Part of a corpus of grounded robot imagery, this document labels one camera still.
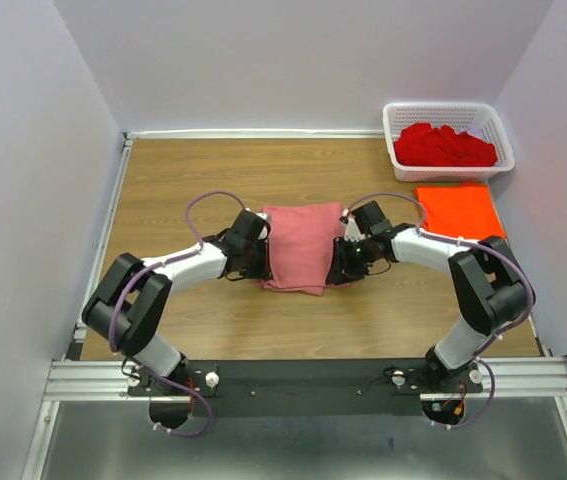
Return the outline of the pink t-shirt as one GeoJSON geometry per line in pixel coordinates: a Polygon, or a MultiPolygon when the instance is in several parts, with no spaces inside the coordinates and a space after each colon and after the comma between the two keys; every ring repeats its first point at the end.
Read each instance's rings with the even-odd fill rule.
{"type": "Polygon", "coordinates": [[[305,206],[265,206],[270,215],[269,267],[271,278],[259,286],[278,293],[322,296],[333,255],[333,241],[344,225],[340,203],[305,206]]]}

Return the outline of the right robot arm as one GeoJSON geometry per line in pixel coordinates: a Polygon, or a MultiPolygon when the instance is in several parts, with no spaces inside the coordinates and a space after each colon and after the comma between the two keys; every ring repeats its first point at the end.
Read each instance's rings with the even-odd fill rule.
{"type": "Polygon", "coordinates": [[[431,233],[422,223],[394,225],[376,201],[344,209],[340,221],[345,229],[333,241],[327,285],[360,281],[381,260],[420,265],[452,280],[460,317],[419,369],[434,391],[456,384],[497,337],[531,313],[535,292],[502,237],[466,240],[431,233]]]}

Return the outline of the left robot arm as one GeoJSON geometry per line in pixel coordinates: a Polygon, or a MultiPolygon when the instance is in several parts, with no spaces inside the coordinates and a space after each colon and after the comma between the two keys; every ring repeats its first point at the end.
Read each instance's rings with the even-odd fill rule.
{"type": "Polygon", "coordinates": [[[150,371],[164,395],[188,383],[187,357],[158,333],[169,298],[199,283],[226,278],[268,280],[270,216],[240,211],[233,224],[185,250],[140,259],[119,255],[81,313],[110,349],[150,371]]]}

